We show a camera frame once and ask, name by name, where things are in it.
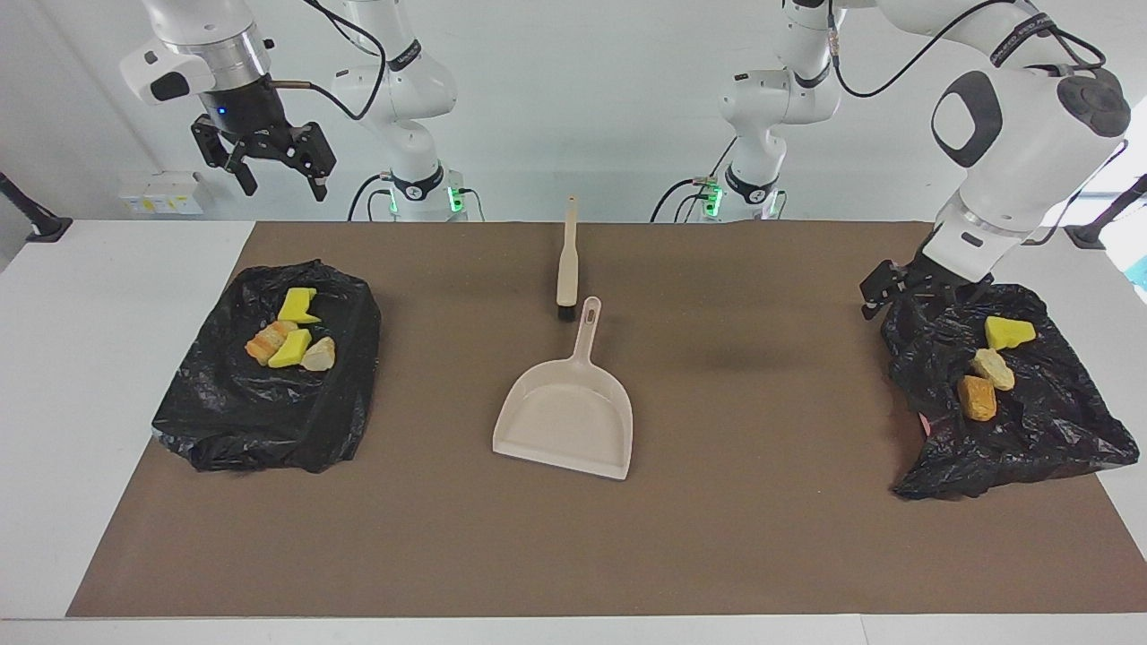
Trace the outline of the rounded yellow sponge piece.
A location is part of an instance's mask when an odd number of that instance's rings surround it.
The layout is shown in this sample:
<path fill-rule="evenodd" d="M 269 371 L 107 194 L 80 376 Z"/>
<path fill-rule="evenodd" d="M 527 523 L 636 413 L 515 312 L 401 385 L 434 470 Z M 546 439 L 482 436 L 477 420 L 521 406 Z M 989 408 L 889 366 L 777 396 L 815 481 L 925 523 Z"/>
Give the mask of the rounded yellow sponge piece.
<path fill-rule="evenodd" d="M 991 350 L 1019 348 L 1038 339 L 1038 331 L 1033 322 L 996 317 L 996 314 L 989 314 L 984 320 L 984 334 L 986 334 L 986 345 Z"/>

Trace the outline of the orange striped croissant piece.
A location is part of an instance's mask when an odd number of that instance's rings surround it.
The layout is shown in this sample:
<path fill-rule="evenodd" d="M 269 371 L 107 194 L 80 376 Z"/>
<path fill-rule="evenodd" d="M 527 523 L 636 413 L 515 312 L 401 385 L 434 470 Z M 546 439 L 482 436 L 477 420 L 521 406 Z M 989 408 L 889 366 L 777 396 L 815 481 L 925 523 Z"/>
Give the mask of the orange striped croissant piece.
<path fill-rule="evenodd" d="M 972 372 L 983 376 L 996 391 L 1012 391 L 1016 384 L 1015 372 L 994 348 L 978 348 L 972 355 Z"/>
<path fill-rule="evenodd" d="M 250 339 L 243 348 L 245 348 L 245 353 L 253 358 L 262 366 L 270 365 L 271 356 L 273 356 L 279 348 L 283 345 L 288 335 L 292 331 L 299 331 L 298 322 L 290 322 L 289 320 L 275 320 L 275 322 L 270 322 L 262 331 L 258 331 Z"/>

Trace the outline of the large yellow sponge piece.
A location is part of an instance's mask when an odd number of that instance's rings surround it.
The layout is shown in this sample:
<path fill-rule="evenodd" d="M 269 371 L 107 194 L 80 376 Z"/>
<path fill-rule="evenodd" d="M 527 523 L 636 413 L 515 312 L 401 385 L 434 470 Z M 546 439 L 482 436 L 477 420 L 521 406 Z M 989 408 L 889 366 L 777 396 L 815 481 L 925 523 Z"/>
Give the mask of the large yellow sponge piece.
<path fill-rule="evenodd" d="M 276 322 L 295 322 L 296 325 L 321 322 L 321 318 L 310 312 L 310 305 L 317 295 L 317 288 L 294 287 L 288 289 L 282 306 L 280 306 L 276 314 Z"/>

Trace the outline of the small yellow sponge piece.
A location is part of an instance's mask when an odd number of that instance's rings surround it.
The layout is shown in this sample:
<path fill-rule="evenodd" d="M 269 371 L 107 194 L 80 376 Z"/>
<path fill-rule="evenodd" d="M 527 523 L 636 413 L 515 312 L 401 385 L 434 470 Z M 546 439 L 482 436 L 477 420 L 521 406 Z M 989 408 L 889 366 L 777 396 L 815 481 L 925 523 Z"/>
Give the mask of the small yellow sponge piece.
<path fill-rule="evenodd" d="M 270 368 L 283 368 L 302 364 L 304 355 L 311 345 L 312 335 L 307 328 L 288 331 L 281 345 L 267 360 Z"/>

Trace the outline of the beige hand brush black bristles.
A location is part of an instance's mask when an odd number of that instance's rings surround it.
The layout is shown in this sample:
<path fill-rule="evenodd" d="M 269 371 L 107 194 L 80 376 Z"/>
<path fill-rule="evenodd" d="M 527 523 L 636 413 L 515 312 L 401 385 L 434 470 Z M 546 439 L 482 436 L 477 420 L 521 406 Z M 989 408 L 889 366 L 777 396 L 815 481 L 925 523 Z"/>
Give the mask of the beige hand brush black bristles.
<path fill-rule="evenodd" d="M 577 197 L 570 195 L 565 202 L 563 244 L 557 256 L 556 311 L 560 322 L 574 322 L 578 303 L 579 256 L 577 250 Z"/>

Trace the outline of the beige plastic dustpan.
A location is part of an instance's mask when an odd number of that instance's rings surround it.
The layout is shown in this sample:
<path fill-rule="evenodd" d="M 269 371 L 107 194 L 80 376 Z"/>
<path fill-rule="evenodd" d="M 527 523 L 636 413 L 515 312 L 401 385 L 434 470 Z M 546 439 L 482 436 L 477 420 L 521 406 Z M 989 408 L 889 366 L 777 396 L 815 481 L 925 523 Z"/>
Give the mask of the beige plastic dustpan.
<path fill-rule="evenodd" d="M 596 477 L 629 477 L 634 409 L 617 376 L 591 362 L 601 314 L 601 300 L 587 297 L 571 355 L 517 376 L 496 421 L 493 452 Z"/>

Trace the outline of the crumpled black trash bag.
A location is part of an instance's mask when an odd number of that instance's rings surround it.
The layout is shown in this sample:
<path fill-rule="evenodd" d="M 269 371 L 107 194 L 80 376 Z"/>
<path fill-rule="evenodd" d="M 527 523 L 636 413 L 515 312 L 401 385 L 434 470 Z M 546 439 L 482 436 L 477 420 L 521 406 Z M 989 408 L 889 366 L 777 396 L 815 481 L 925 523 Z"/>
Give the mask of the crumpled black trash bag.
<path fill-rule="evenodd" d="M 1016 384 L 998 393 L 988 421 L 963 415 L 957 384 L 986 345 L 988 317 L 1025 320 L 1036 339 L 1005 351 Z M 994 485 L 1074 477 L 1136 464 L 1140 449 L 1116 419 L 1038 294 L 994 285 L 980 298 L 902 297 L 885 311 L 889 376 L 929 423 L 894 494 L 916 502 L 986 494 Z"/>

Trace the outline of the boxy black bag bin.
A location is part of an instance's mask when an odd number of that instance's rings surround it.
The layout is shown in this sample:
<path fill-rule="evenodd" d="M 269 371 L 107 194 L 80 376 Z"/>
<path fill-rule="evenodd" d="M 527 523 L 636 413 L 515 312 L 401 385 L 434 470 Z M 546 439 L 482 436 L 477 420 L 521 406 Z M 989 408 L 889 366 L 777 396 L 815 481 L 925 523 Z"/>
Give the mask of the boxy black bag bin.
<path fill-rule="evenodd" d="M 335 344 L 331 370 L 273 368 L 245 353 L 291 288 L 318 292 L 313 334 Z M 177 367 L 153 435 L 201 472 L 319 473 L 352 459 L 370 413 L 382 326 L 368 282 L 323 262 L 244 269 Z"/>

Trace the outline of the brown table mat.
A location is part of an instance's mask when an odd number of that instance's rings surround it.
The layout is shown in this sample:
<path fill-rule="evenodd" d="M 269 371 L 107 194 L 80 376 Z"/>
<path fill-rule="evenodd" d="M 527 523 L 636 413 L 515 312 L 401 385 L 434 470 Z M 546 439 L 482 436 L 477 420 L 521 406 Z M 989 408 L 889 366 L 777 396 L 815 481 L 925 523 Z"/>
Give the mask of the brown table mat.
<path fill-rule="evenodd" d="M 491 450 L 569 355 L 556 224 L 262 223 L 237 269 L 323 261 L 384 316 L 352 461 L 197 473 L 149 445 L 70 616 L 1147 612 L 1097 477 L 892 494 L 922 444 L 858 285 L 923 223 L 582 225 L 624 481 Z"/>

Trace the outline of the white wall socket box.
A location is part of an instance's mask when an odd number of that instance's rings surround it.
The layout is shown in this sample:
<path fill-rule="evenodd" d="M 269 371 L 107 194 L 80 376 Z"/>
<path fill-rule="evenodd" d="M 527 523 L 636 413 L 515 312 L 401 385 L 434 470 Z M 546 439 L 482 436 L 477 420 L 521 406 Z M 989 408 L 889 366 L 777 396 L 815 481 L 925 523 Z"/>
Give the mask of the white wall socket box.
<path fill-rule="evenodd" d="M 159 172 L 120 184 L 117 196 L 135 216 L 203 216 L 209 197 L 195 172 Z"/>

